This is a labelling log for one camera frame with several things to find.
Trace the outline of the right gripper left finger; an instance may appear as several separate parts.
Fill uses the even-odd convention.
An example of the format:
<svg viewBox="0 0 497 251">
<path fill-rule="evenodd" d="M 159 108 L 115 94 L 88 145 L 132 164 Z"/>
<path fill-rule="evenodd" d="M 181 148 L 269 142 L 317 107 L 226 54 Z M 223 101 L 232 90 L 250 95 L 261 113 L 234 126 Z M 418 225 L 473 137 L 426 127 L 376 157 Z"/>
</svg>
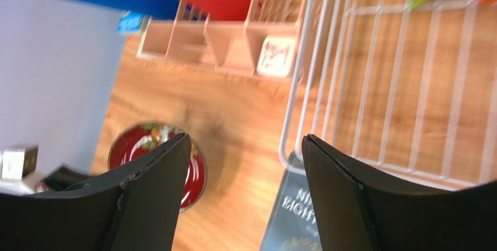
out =
<svg viewBox="0 0 497 251">
<path fill-rule="evenodd" d="M 181 133 L 63 191 L 1 195 L 2 250 L 170 250 L 191 154 Z"/>
</svg>

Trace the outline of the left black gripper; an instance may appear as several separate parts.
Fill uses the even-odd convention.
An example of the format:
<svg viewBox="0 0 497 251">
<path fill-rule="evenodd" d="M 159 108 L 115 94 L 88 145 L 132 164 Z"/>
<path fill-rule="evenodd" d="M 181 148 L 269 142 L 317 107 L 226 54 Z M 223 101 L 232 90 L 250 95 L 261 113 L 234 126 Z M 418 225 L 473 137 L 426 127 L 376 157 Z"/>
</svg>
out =
<svg viewBox="0 0 497 251">
<path fill-rule="evenodd" d="M 23 178 L 23 184 L 35 193 L 63 191 L 73 184 L 83 182 L 92 177 L 93 175 L 78 172 L 66 165 L 62 165 L 50 173 L 33 172 Z"/>
</svg>

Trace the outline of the red floral plate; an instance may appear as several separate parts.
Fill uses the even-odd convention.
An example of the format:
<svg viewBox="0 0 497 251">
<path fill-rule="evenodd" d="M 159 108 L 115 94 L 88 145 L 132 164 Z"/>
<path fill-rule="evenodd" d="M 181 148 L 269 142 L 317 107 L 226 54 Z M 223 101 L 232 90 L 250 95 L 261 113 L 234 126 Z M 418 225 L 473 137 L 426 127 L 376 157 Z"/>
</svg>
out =
<svg viewBox="0 0 497 251">
<path fill-rule="evenodd" d="M 112 143 L 108 153 L 108 169 L 112 170 L 136 159 L 184 130 L 164 121 L 142 121 L 126 128 Z M 185 180 L 180 212 L 192 207 L 202 196 L 208 178 L 205 157 L 199 145 L 191 141 L 190 163 Z"/>
</svg>

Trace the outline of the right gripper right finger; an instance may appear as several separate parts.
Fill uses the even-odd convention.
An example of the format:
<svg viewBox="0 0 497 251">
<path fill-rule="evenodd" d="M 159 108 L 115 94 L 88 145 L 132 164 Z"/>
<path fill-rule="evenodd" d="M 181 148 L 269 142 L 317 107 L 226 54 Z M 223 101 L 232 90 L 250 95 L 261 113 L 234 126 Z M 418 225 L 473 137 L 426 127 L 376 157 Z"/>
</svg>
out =
<svg viewBox="0 0 497 251">
<path fill-rule="evenodd" d="M 424 186 L 312 134 L 302 154 L 324 250 L 496 249 L 496 182 L 457 191 Z"/>
</svg>

